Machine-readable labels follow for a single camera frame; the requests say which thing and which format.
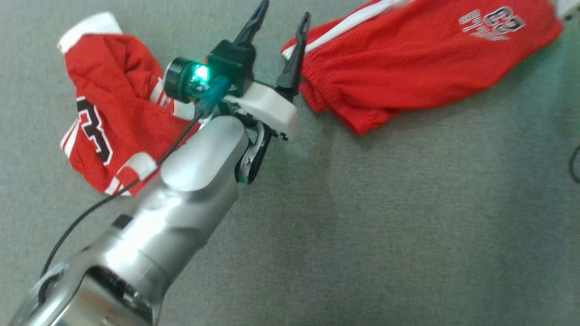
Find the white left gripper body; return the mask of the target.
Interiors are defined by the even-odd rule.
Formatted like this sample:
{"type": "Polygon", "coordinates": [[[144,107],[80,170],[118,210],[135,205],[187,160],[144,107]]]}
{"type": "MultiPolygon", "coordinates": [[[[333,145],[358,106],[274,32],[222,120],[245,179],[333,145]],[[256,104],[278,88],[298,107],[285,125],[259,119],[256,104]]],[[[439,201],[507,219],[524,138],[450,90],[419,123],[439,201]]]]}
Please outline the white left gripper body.
{"type": "Polygon", "coordinates": [[[254,182],[272,138],[288,140],[298,132],[295,90],[255,81],[249,65],[175,58],[165,69],[164,90],[176,101],[194,103],[195,120],[230,116],[255,132],[235,168],[239,183],[254,182]]]}

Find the red shorts with white stripe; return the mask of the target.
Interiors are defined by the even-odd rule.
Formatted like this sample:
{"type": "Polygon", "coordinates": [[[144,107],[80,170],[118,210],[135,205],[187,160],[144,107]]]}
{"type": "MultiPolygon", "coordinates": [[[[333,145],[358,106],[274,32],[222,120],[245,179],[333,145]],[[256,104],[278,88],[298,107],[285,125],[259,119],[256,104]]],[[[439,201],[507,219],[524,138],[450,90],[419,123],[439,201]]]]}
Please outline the red shorts with white stripe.
{"type": "Polygon", "coordinates": [[[370,0],[310,31],[299,89],[365,134],[486,91],[563,30],[551,0],[370,0]]]}

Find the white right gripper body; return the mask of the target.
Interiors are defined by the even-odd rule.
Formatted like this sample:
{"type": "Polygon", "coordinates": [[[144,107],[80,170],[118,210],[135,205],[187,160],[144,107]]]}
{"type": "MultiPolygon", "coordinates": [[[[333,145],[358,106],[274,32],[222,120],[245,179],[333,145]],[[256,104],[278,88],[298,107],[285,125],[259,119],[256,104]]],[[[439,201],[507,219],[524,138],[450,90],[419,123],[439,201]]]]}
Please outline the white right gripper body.
{"type": "Polygon", "coordinates": [[[563,20],[580,17],[580,0],[556,0],[557,16],[563,20]]]}

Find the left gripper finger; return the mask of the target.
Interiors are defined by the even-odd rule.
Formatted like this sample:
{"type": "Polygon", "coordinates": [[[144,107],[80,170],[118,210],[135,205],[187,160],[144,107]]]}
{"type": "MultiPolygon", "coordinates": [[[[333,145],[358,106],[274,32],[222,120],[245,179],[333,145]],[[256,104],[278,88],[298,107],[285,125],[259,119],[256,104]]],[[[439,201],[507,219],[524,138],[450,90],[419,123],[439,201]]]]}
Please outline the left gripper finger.
{"type": "Polygon", "coordinates": [[[277,93],[283,98],[294,98],[299,93],[302,78],[303,58],[306,54],[307,37],[310,30],[311,14],[305,13],[296,31],[296,45],[284,70],[277,78],[277,93]]]}
{"type": "Polygon", "coordinates": [[[269,8],[269,0],[262,0],[253,12],[250,19],[242,27],[240,33],[234,39],[234,44],[251,44],[256,33],[261,29],[264,18],[269,8]]]}

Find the red and white basketball jersey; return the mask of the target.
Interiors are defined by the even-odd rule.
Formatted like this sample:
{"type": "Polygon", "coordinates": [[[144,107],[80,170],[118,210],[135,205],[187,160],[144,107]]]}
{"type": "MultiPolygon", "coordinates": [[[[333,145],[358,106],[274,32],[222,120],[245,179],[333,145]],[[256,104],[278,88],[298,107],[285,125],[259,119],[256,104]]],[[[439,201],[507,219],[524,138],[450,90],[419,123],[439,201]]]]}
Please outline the red and white basketball jersey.
{"type": "Polygon", "coordinates": [[[135,196],[195,117],[164,89],[161,66],[111,12],[77,23],[58,41],[76,90],[77,117],[60,141],[71,166],[98,192],[135,196]]]}

